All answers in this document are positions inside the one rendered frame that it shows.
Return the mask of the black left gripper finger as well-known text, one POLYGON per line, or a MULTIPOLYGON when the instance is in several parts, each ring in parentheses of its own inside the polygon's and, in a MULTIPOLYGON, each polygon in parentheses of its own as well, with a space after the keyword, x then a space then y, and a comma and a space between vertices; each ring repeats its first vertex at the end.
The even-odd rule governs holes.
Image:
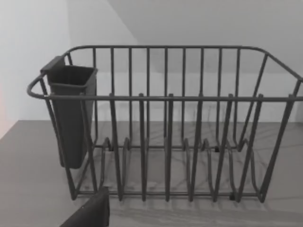
POLYGON ((101 187, 59 227, 109 227, 109 220, 109 189, 101 187))

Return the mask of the dark grey cutlery holder cup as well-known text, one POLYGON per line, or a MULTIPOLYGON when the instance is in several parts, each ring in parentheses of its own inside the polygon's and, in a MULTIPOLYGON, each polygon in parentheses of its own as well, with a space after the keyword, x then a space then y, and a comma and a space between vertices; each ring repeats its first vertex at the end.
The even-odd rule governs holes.
MULTIPOLYGON (((47 81, 54 95, 79 96, 95 95, 98 69, 66 65, 62 56, 54 57, 41 72, 45 72, 47 81)), ((57 100, 57 112, 62 126, 63 149, 68 166, 79 169, 87 153, 84 139, 84 125, 81 103, 77 100, 57 100)))

